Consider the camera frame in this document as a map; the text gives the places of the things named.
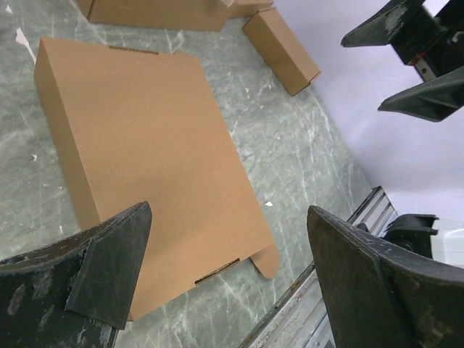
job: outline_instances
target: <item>marble floor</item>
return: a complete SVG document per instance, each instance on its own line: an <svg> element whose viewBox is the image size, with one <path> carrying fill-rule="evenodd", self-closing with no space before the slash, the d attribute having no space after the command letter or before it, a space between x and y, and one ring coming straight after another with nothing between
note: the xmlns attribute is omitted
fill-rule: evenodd
<svg viewBox="0 0 464 348"><path fill-rule="evenodd" d="M347 218L370 192L317 91L291 98L244 23L220 33L91 25L75 0L0 0L0 259L79 231L33 82L41 36L200 58L277 242L274 280L243 261L129 323L117 348L236 347L311 263L308 206Z"/></svg>

